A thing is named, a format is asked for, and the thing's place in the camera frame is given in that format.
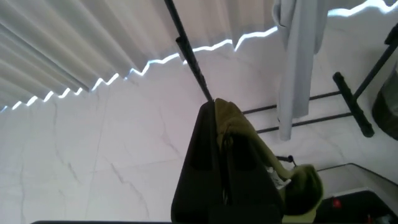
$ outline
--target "white tile floor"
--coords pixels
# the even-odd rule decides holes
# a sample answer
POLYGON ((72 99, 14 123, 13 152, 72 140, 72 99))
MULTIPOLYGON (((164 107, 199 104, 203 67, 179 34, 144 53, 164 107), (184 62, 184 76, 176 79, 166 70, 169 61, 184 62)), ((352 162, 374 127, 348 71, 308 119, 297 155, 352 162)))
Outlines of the white tile floor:
MULTIPOLYGON (((371 9, 331 18, 315 57, 312 95, 337 90, 341 71, 356 89, 385 49, 398 12, 371 9)), ((213 97, 242 110, 276 102, 284 51, 277 35, 249 39, 234 53, 226 45, 197 59, 213 97)), ((355 162, 398 182, 398 142, 370 115, 394 55, 359 99, 375 135, 365 138, 354 119, 296 127, 292 139, 261 138, 278 155, 324 168, 355 162)), ((52 98, 0 115, 1 223, 36 220, 170 220, 170 204, 199 107, 205 102, 191 71, 178 59, 154 65, 144 77, 117 79, 93 93, 52 98)), ((310 103, 299 120, 347 112, 341 96, 310 103)), ((277 125, 276 111, 251 114, 257 128, 277 125)))

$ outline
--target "green cloth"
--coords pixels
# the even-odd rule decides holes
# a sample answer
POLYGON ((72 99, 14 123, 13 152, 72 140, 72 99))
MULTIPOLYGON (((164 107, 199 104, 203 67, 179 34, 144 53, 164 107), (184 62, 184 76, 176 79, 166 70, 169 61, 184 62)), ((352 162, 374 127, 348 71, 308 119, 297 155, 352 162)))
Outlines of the green cloth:
POLYGON ((232 102, 215 100, 217 125, 217 143, 220 150, 224 136, 230 134, 244 136, 256 148, 262 163, 273 167, 281 179, 291 179, 291 183, 279 191, 285 204, 283 222, 312 222, 315 212, 323 198, 322 182, 312 165, 298 166, 292 171, 286 170, 268 146, 258 136, 251 123, 232 102))

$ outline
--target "clothes rack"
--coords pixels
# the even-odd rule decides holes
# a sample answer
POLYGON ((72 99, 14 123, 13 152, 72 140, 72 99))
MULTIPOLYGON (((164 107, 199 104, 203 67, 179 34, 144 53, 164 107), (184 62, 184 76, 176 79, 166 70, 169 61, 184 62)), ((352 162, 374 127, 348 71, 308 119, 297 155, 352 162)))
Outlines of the clothes rack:
MULTIPOLYGON (((187 61, 188 65, 189 65, 193 75, 195 76, 206 99, 208 101, 211 101, 211 100, 213 100, 213 98, 211 97, 211 94, 207 88, 205 77, 201 73, 199 64, 195 58, 195 54, 193 53, 192 47, 189 43, 187 34, 185 33, 182 22, 180 20, 180 16, 178 15, 178 12, 174 6, 174 3, 172 0, 164 0, 164 1, 167 6, 167 9, 169 10, 169 13, 172 17, 174 25, 177 28, 178 34, 180 36, 175 41, 176 41, 178 47, 180 48, 183 56, 185 57, 185 60, 187 61)), ((336 115, 332 115, 332 116, 326 116, 323 118, 311 119, 308 121, 301 121, 301 122, 292 124, 292 127, 354 116, 354 119, 357 122, 359 128, 361 129, 362 134, 368 138, 372 137, 374 135, 374 130, 372 128, 371 123, 365 117, 363 110, 359 107, 357 99, 363 93, 363 91, 366 89, 366 87, 370 84, 370 82, 373 80, 373 78, 380 71, 381 67, 385 64, 385 62, 388 60, 388 58, 394 53, 395 49, 397 48, 397 46, 398 46, 398 24, 392 28, 392 30, 390 31, 390 33, 384 43, 388 45, 388 48, 381 55, 381 58, 376 62, 375 66, 373 66, 373 68, 371 69, 369 74, 366 76, 366 78, 364 79, 364 81, 359 86, 359 88, 355 91, 354 94, 351 93, 351 90, 348 87, 348 85, 346 84, 346 82, 344 81, 344 77, 342 76, 342 74, 340 72, 336 72, 333 76, 333 80, 335 81, 339 91, 334 91, 334 92, 310 97, 310 100, 318 100, 318 99, 322 99, 322 98, 326 98, 326 97, 330 97, 330 96, 342 95, 342 97, 344 98, 344 100, 350 110, 349 113, 342 113, 342 114, 336 114, 336 115)), ((275 109, 276 107, 277 107, 277 105, 264 106, 261 108, 243 111, 243 114, 251 114, 251 113, 255 113, 255 112, 271 110, 271 109, 275 109)), ((257 133, 259 133, 259 134, 267 133, 270 131, 276 131, 278 129, 279 129, 278 126, 266 128, 266 129, 260 129, 260 130, 257 130, 257 133)))

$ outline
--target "white curtain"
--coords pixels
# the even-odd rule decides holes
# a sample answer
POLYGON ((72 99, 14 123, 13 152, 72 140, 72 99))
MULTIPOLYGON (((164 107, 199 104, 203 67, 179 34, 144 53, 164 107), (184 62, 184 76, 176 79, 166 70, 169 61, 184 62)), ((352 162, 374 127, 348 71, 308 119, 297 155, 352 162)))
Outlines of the white curtain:
MULTIPOLYGON (((194 48, 224 40, 236 48, 244 34, 275 32, 272 3, 174 0, 194 48)), ((0 110, 143 75, 150 63, 179 57, 177 37, 162 0, 0 0, 0 110)))

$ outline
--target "gray cloth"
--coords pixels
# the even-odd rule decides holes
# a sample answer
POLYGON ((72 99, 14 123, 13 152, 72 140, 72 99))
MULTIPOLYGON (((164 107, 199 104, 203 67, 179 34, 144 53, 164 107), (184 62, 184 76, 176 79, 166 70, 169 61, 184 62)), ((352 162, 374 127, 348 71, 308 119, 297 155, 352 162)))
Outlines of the gray cloth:
POLYGON ((324 0, 275 0, 272 16, 287 51, 279 87, 280 139, 290 139, 292 119, 308 114, 313 55, 322 44, 328 14, 324 0))

